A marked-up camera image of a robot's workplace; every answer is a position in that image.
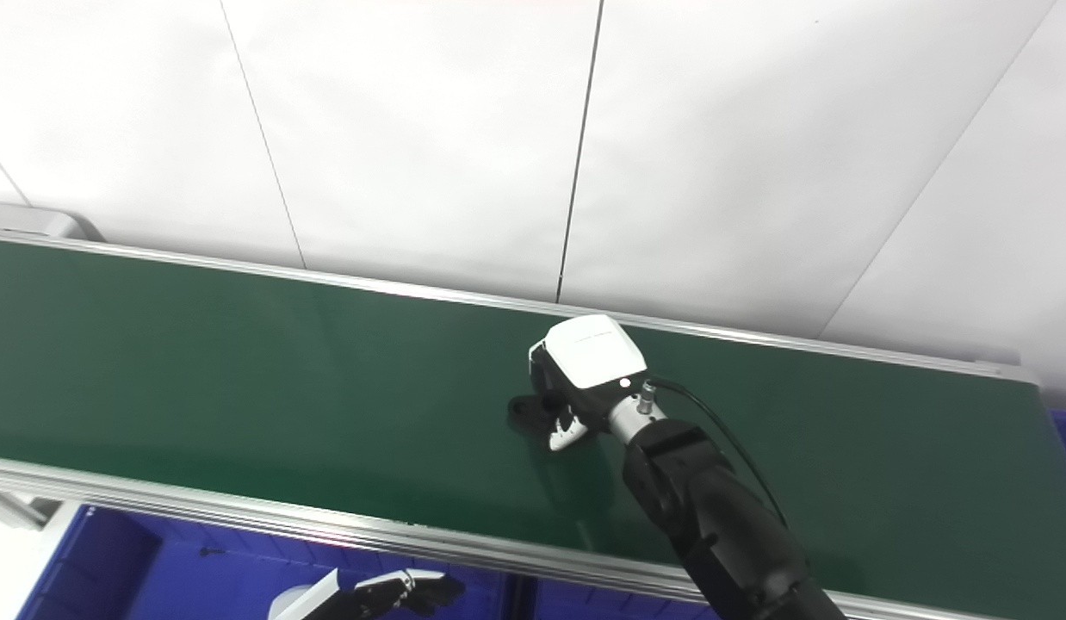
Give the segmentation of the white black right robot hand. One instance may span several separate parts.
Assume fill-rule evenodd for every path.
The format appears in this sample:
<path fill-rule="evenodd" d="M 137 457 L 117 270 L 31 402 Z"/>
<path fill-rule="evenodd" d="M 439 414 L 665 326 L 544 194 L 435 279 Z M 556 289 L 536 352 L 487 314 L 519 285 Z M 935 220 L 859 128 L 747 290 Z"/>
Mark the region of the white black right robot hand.
<path fill-rule="evenodd" d="M 616 319 L 580 315 L 552 326 L 529 350 L 530 381 L 549 417 L 546 447 L 572 447 L 592 433 L 623 444 L 662 419 L 646 357 Z"/>

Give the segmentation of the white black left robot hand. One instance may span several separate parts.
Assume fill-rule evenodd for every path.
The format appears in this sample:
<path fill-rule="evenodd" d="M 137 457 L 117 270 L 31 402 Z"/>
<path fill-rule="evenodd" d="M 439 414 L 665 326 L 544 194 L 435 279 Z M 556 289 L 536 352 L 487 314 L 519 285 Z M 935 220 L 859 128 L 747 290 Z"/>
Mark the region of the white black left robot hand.
<path fill-rule="evenodd" d="M 270 619 L 379 619 L 390 611 L 433 617 L 450 607 L 466 586 L 450 574 L 406 568 L 350 582 L 332 570 L 310 586 L 289 588 L 270 604 Z"/>

